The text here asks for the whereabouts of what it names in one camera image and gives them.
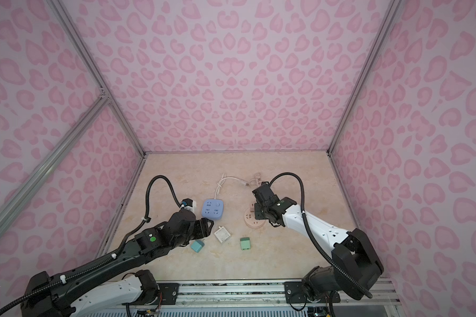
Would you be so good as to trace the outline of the teal plug adapter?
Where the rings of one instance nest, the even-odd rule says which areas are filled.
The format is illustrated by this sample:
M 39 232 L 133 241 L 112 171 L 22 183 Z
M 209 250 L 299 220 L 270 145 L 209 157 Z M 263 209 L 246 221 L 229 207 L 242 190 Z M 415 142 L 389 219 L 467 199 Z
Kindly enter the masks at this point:
M 195 252 L 195 253 L 199 253 L 203 248 L 204 248 L 205 244 L 203 241 L 201 240 L 195 240 L 193 241 L 193 243 L 190 245 L 190 248 Z

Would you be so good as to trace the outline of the green plug adapter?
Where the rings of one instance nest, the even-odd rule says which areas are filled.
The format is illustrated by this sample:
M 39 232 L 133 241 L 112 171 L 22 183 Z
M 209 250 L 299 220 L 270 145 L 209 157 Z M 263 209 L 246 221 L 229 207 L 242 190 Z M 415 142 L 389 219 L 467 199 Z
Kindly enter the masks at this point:
M 250 219 L 256 219 L 256 203 L 252 203 L 250 207 Z
M 240 238 L 240 247 L 242 250 L 250 250 L 251 249 L 251 240 L 249 237 Z

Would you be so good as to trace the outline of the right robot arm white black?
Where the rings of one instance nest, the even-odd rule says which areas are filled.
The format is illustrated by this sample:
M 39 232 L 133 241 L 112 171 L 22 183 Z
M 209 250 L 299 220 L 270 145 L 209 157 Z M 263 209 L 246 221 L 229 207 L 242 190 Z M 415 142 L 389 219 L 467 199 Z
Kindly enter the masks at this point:
M 384 267 L 368 235 L 360 230 L 336 227 L 305 210 L 305 191 L 300 201 L 279 198 L 268 182 L 253 190 L 255 213 L 273 227 L 292 229 L 308 237 L 328 266 L 314 267 L 301 279 L 301 290 L 309 301 L 342 291 L 354 300 L 374 296 L 371 288 Z

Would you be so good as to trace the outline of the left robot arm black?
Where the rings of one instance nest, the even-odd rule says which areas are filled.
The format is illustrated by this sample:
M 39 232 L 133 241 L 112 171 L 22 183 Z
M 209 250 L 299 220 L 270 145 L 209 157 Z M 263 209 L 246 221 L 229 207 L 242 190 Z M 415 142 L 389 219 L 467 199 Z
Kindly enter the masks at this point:
M 121 304 L 143 305 L 161 300 L 157 282 L 140 266 L 166 256 L 172 249 L 211 235 L 214 222 L 196 219 L 185 208 L 167 222 L 145 229 L 125 244 L 92 262 L 67 272 L 32 277 L 21 299 L 22 316 L 85 316 Z M 123 281 L 110 279 L 131 269 Z

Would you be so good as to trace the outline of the blue square power strip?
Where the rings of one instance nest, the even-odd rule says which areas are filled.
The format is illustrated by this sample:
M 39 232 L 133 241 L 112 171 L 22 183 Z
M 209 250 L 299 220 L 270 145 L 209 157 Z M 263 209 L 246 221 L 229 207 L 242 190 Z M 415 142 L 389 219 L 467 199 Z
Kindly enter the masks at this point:
M 202 206 L 202 217 L 218 221 L 223 216 L 223 201 L 220 199 L 207 199 Z

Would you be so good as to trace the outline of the pink round power strip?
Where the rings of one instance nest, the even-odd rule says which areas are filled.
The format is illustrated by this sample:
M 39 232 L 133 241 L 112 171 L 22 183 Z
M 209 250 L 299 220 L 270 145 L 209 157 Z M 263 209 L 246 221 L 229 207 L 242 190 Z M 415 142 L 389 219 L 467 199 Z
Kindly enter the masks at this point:
M 256 219 L 255 213 L 253 211 L 245 212 L 244 222 L 251 229 L 260 229 L 266 224 L 265 220 Z

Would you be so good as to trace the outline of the white square plug adapter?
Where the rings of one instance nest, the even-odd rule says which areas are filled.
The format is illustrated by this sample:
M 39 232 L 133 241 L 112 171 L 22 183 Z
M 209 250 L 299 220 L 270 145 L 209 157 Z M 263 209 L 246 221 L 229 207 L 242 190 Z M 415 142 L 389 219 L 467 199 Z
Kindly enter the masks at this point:
M 229 231 L 222 226 L 218 227 L 218 229 L 214 233 L 214 236 L 217 238 L 220 244 L 225 243 L 231 238 L 231 234 L 229 233 Z

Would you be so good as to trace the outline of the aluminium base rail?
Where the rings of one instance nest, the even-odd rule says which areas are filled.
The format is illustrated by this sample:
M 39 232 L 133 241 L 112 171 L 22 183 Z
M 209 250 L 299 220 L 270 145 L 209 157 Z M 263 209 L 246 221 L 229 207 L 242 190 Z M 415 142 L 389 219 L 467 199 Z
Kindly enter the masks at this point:
M 389 279 L 371 299 L 343 291 L 310 301 L 297 279 L 160 281 L 162 298 L 144 305 L 98 306 L 91 316 L 404 316 Z

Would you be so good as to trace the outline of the aluminium frame profile left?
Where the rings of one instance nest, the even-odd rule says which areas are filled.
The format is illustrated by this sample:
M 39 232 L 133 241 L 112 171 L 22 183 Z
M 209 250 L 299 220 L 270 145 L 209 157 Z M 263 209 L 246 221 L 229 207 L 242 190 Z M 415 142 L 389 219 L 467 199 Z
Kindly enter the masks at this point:
M 122 199 L 122 202 L 120 202 L 118 207 L 118 213 L 120 215 L 123 214 L 125 205 L 130 199 L 132 189 L 134 188 L 137 176 L 141 171 L 141 167 L 146 157 L 146 152 L 142 147 L 140 140 L 133 131 L 129 121 L 126 119 L 124 112 L 120 109 L 115 97 L 111 93 L 111 89 L 104 80 L 103 73 L 99 69 L 96 59 L 92 56 L 90 49 L 81 37 L 81 33 L 77 29 L 76 23 L 69 14 L 67 7 L 63 1 L 47 1 L 46 3 L 60 22 L 66 36 L 71 41 L 83 64 L 99 87 L 101 95 L 92 104 L 90 109 L 80 117 L 74 127 L 72 127 L 66 135 L 61 138 L 60 142 L 57 143 L 48 156 L 34 169 L 33 173 L 30 174 L 22 186 L 20 186 L 12 195 L 11 199 L 1 207 L 0 239 L 24 210 L 26 204 L 29 203 L 39 192 L 47 179 L 60 166 L 62 161 L 75 147 L 75 144 L 81 139 L 81 137 L 83 137 L 84 133 L 90 128 L 91 124 L 105 108 L 110 108 L 112 110 L 112 113 L 115 115 L 115 118 L 118 120 L 118 123 L 124 130 L 124 133 L 133 145 L 136 154 L 140 158 L 139 167 L 134 170 L 133 178 L 126 189 L 126 197 Z

